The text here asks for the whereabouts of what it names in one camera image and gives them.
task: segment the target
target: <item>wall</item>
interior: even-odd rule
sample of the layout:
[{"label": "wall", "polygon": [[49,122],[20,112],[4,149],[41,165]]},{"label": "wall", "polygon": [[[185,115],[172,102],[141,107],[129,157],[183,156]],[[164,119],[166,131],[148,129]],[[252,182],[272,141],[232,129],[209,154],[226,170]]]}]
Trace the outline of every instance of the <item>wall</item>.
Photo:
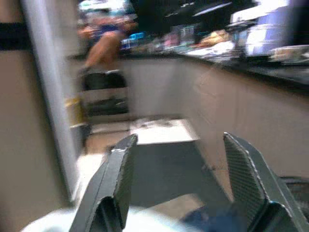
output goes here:
[{"label": "wall", "polygon": [[29,32],[34,44],[37,66],[45,93],[48,114],[51,119],[56,145],[59,151],[61,170],[66,180],[70,198],[73,201],[80,183],[76,161],[78,147],[76,141],[80,137],[70,128],[69,115],[65,106],[65,99],[75,97],[75,91],[67,89],[64,84],[66,65],[57,41],[59,21],[55,17],[55,1],[32,0],[22,1]]},{"label": "wall", "polygon": [[54,0],[56,16],[60,22],[60,43],[63,55],[66,57],[79,55],[83,52],[84,44],[77,34],[78,7],[77,0]]},{"label": "wall", "polygon": [[31,54],[1,51],[0,69],[0,224],[17,232],[68,197]]},{"label": "wall", "polygon": [[18,0],[0,0],[0,23],[22,22]]}]

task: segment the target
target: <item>person's leg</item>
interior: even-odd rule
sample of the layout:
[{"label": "person's leg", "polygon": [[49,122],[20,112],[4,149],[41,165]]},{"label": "person's leg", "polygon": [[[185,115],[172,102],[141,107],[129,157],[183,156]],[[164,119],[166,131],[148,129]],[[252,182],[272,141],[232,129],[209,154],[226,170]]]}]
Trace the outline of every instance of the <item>person's leg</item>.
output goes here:
[{"label": "person's leg", "polygon": [[101,64],[107,71],[115,70],[121,38],[118,32],[104,33],[101,39],[90,50],[85,63],[86,67]]}]

